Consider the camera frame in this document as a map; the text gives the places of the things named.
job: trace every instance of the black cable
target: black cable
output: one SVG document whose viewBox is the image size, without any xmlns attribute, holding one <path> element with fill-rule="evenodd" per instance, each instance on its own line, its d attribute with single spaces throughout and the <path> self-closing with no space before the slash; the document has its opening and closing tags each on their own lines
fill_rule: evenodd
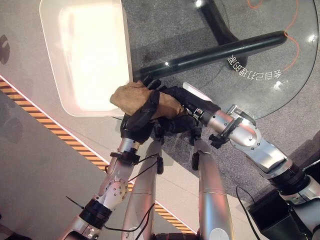
<svg viewBox="0 0 320 240">
<path fill-rule="evenodd" d="M 139 177 L 141 174 L 143 174 L 145 171 L 149 170 L 150 168 L 152 168 L 154 165 L 156 165 L 158 163 L 158 159 L 155 161 L 154 164 L 152 164 L 151 166 L 149 166 L 148 168 L 146 168 L 145 170 L 143 170 L 142 172 L 140 172 L 137 176 L 131 178 L 128 180 L 128 182 L 132 181 L 133 179 Z"/>
<path fill-rule="evenodd" d="M 84 206 L 81 206 L 79 203 L 77 203 L 76 201 L 72 200 L 70 197 L 65 196 L 67 199 L 69 199 L 71 202 L 73 202 L 75 205 L 77 205 L 78 207 L 80 207 L 81 209 L 85 209 Z"/>
<path fill-rule="evenodd" d="M 146 211 L 146 213 L 145 213 L 145 215 L 143 216 L 142 221 L 140 222 L 139 226 L 137 226 L 135 229 L 132 229 L 132 230 L 124 230 L 124 229 L 119 229 L 119 228 L 107 227 L 106 225 L 104 225 L 104 227 L 105 227 L 106 229 L 108 229 L 108 230 L 111 230 L 111 231 L 119 231 L 119 232 L 126 232 L 126 233 L 134 232 L 134 231 L 138 230 L 138 229 L 141 227 L 141 225 L 142 225 L 142 223 L 144 222 L 146 216 L 148 216 L 146 222 L 149 221 L 149 215 L 150 215 L 150 212 L 151 212 L 152 208 L 154 207 L 154 205 L 155 205 L 155 204 L 153 203 L 153 204 L 151 205 L 151 207 L 148 209 L 148 211 Z"/>
<path fill-rule="evenodd" d="M 147 157 L 145 157 L 144 159 L 142 159 L 142 160 L 138 161 L 138 164 L 139 164 L 139 163 L 142 163 L 143 161 L 145 161 L 145 160 L 147 160 L 147 159 L 153 158 L 154 156 L 157 156 L 157 155 L 159 155 L 159 154 L 158 154 L 158 153 L 156 153 L 156 154 L 153 154 L 153 155 L 147 156 Z"/>
<path fill-rule="evenodd" d="M 258 234 L 257 234 L 254 226 L 252 225 L 252 222 L 251 222 L 251 220 L 250 220 L 250 217 L 249 217 L 249 215 L 248 215 L 248 213 L 247 213 L 247 210 L 246 210 L 245 206 L 243 205 L 243 203 L 242 203 L 241 200 L 240 200 L 240 197 L 239 197 L 239 194 L 238 194 L 238 188 L 244 190 L 242 187 L 236 186 L 236 187 L 235 187 L 236 197 L 238 198 L 238 201 L 239 201 L 239 203 L 241 204 L 241 207 L 242 207 L 243 210 L 244 210 L 244 213 L 245 213 L 245 215 L 246 215 L 246 218 L 248 219 L 248 222 L 249 222 L 249 224 L 250 224 L 250 227 L 251 227 L 251 229 L 252 229 L 252 231 L 253 231 L 256 239 L 257 239 L 257 240 L 261 240 L 260 237 L 258 236 Z M 244 191 L 253 199 L 253 197 L 251 196 L 250 193 L 248 193 L 246 190 L 244 190 Z"/>
<path fill-rule="evenodd" d="M 143 226 L 143 228 L 141 229 L 141 231 L 139 232 L 139 234 L 138 234 L 138 236 L 135 238 L 135 240 L 138 240 L 139 237 L 141 236 L 141 234 L 142 234 L 142 233 L 144 232 L 144 230 L 146 229 L 146 227 L 147 227 L 147 225 L 148 225 L 148 223 L 149 223 L 150 212 L 151 212 L 151 211 L 148 212 L 148 217 L 147 217 L 147 219 L 146 219 L 145 225 Z"/>
<path fill-rule="evenodd" d="M 235 187 L 235 190 L 236 190 L 236 191 L 237 191 L 237 188 L 239 188 L 239 189 L 241 189 L 242 191 L 246 192 L 246 193 L 250 196 L 250 198 L 252 199 L 253 203 L 254 203 L 254 204 L 256 203 L 256 201 L 254 200 L 254 198 L 251 196 L 251 194 L 250 194 L 247 190 L 243 189 L 243 188 L 240 187 L 239 185 L 237 185 L 237 186 Z"/>
<path fill-rule="evenodd" d="M 115 117 L 115 116 L 112 116 L 111 118 L 113 118 L 113 119 L 118 119 L 118 120 L 122 121 L 121 118 L 117 118 L 117 117 Z"/>
</svg>

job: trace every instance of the white tray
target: white tray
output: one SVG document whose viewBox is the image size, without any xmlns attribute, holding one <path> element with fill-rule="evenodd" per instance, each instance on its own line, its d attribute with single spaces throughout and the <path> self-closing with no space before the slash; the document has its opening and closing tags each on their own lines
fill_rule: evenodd
<svg viewBox="0 0 320 240">
<path fill-rule="evenodd" d="M 72 116 L 123 116 L 109 101 L 132 80 L 121 0 L 42 0 L 39 11 L 64 110 Z"/>
</svg>

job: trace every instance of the yellow and black striped tape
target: yellow and black striped tape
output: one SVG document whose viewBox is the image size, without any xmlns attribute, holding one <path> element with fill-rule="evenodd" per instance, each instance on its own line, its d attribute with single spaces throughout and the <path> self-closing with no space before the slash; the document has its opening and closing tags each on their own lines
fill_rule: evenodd
<svg viewBox="0 0 320 240">
<path fill-rule="evenodd" d="M 7 82 L 5 82 L 0 77 L 0 91 L 2 91 L 5 95 L 7 95 L 10 99 L 12 99 L 16 104 L 18 104 L 21 108 L 23 108 L 26 112 L 28 112 L 32 117 L 34 117 L 39 123 L 44 125 L 47 129 L 49 129 L 53 134 L 58 136 L 61 140 L 63 140 L 66 144 L 76 150 L 79 154 L 88 159 L 91 163 L 97 166 L 101 170 L 105 170 L 108 165 L 95 153 L 90 151 L 87 147 L 82 145 L 79 141 L 77 141 L 74 137 L 72 137 L 68 132 L 64 131 L 60 126 L 54 123 L 49 117 L 47 117 L 42 111 L 40 111 L 37 107 L 35 107 L 31 102 L 26 100 L 22 95 L 20 95 L 14 88 L 12 88 Z M 128 190 L 131 192 L 133 189 L 133 184 L 128 184 Z M 188 226 L 186 226 L 183 222 L 173 216 L 170 212 L 164 209 L 161 205 L 155 204 L 155 211 L 161 215 L 164 219 L 166 219 L 169 223 L 175 226 L 183 233 L 194 233 Z"/>
</svg>

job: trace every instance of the brown cloth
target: brown cloth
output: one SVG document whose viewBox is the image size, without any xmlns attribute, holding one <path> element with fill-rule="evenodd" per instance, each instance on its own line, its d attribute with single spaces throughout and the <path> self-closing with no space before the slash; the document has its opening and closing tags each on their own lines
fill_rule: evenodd
<svg viewBox="0 0 320 240">
<path fill-rule="evenodd" d="M 129 82 L 127 85 L 118 87 L 110 97 L 110 102 L 132 116 L 146 103 L 151 92 L 152 90 L 146 88 L 141 81 Z M 152 119 L 160 117 L 173 119 L 183 112 L 184 108 L 174 97 L 160 92 L 159 105 Z"/>
</svg>

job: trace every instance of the glass table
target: glass table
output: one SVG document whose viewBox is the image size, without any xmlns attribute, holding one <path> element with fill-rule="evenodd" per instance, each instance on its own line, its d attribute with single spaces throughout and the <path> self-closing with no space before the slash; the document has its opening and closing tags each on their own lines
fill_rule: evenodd
<svg viewBox="0 0 320 240">
<path fill-rule="evenodd" d="M 219 24 L 225 23 L 236 40 L 283 31 L 286 39 L 282 44 L 250 53 L 245 62 L 229 51 L 227 58 L 215 63 L 209 61 L 160 78 L 167 86 L 182 86 L 184 81 L 192 84 L 225 111 L 237 104 L 254 119 L 262 118 L 294 98 L 311 73 L 318 46 L 314 3 L 214 2 L 212 6 L 206 0 L 122 1 L 127 14 L 133 71 L 138 73 L 157 64 L 169 69 L 177 58 L 222 45 L 223 34 L 230 33 L 219 32 Z"/>
</svg>

